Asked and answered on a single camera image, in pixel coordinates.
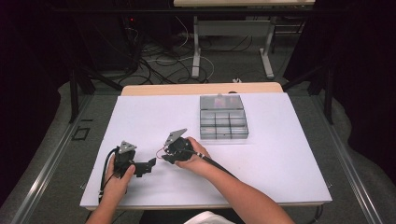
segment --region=person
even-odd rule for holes
[[[192,137],[188,139],[196,152],[210,158],[201,144]],[[289,215],[266,194],[226,174],[196,155],[188,161],[177,161],[176,165],[204,177],[213,184],[245,223],[294,223]],[[128,168],[123,178],[113,176],[113,171],[114,156],[107,167],[106,180],[110,179],[104,189],[102,201],[86,223],[111,223],[116,207],[134,175],[134,166]]]

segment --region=gray carpet floor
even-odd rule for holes
[[[208,49],[230,49],[244,37],[221,37],[202,42],[207,44]],[[202,60],[202,67],[209,74],[210,82],[232,82],[233,78],[239,77],[244,82],[277,81],[285,83],[282,78],[290,54],[297,41],[294,35],[280,36],[276,40],[276,52],[270,55],[270,60],[276,74],[275,80],[267,80],[263,75],[262,62],[258,53],[260,40],[253,39],[248,49],[233,52],[203,51],[202,56],[210,62]],[[244,42],[240,49],[248,46]],[[191,52],[183,49],[188,57]],[[158,56],[146,57],[147,60],[157,59]],[[188,73],[181,64],[161,66],[156,63],[153,68],[177,82],[181,77],[187,77]],[[119,75],[108,73],[110,77]],[[147,76],[145,68],[139,68],[135,75]],[[137,84],[144,81],[141,77],[128,77],[121,84]],[[159,79],[153,79],[153,83],[161,83]],[[97,150],[105,134],[106,126],[119,92],[114,92],[108,86],[99,81],[94,81],[97,93],[94,96],[80,96],[80,101],[87,100],[89,103],[83,111],[76,127],[89,129],[87,138],[76,140],[80,133],[71,137],[65,145],[66,150],[55,165],[50,182],[40,195],[39,200],[31,210],[26,222],[28,223],[82,223],[88,215],[88,211],[79,207],[79,201],[83,193],[83,185],[88,181]],[[364,214],[359,197],[351,187],[351,181],[341,166],[338,154],[335,150],[334,141],[330,138],[328,124],[323,121],[321,112],[315,107],[320,96],[309,96],[306,92],[308,83],[302,83],[288,91],[290,99],[302,124],[304,133],[308,139],[318,166],[325,180],[328,182],[333,202],[324,205],[323,215],[319,223],[373,223]],[[48,133],[37,150],[31,164],[21,178],[19,184],[8,197],[6,203],[0,209],[0,223],[11,223],[15,220],[23,201],[32,189],[40,171],[44,167],[53,150],[58,147],[64,138],[65,130],[69,127],[70,97],[68,85],[59,89],[62,95],[61,105],[55,120],[52,122]],[[353,159],[359,177],[362,179],[367,194],[372,200],[373,207],[381,216],[383,223],[396,223],[396,188],[375,164],[359,155],[347,146],[347,137],[350,132],[350,124],[344,113],[343,107],[333,102],[334,129],[344,143],[347,152]],[[285,207],[286,211],[297,223],[307,223],[315,214],[315,207]],[[116,223],[138,223],[142,211],[128,211],[123,214]]]

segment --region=table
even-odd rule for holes
[[[276,7],[276,6],[303,6],[314,5],[315,0],[175,0],[175,7]],[[199,76],[201,49],[199,48],[200,35],[252,35],[266,36],[265,45],[260,49],[265,75],[274,79],[274,73],[268,58],[276,25],[276,17],[269,21],[199,21],[194,16],[194,57],[192,61],[192,77]]]
[[[199,139],[199,97],[236,91],[247,114],[249,137],[235,142]],[[122,140],[137,146],[135,161],[155,157],[168,134],[187,128],[212,158],[282,205],[318,205],[327,189],[289,96],[277,83],[128,86],[119,97],[80,206],[94,209],[107,153]],[[229,207],[206,180],[167,161],[134,178],[119,209]]]

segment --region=person's right hand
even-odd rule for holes
[[[210,155],[206,151],[206,148],[199,144],[194,138],[188,137],[187,139],[190,140],[194,151],[202,153],[206,157],[210,158]],[[197,155],[192,155],[191,158],[187,161],[176,161],[175,164],[180,168],[190,170],[198,175],[204,175],[205,167],[208,165],[206,161],[199,158]]]

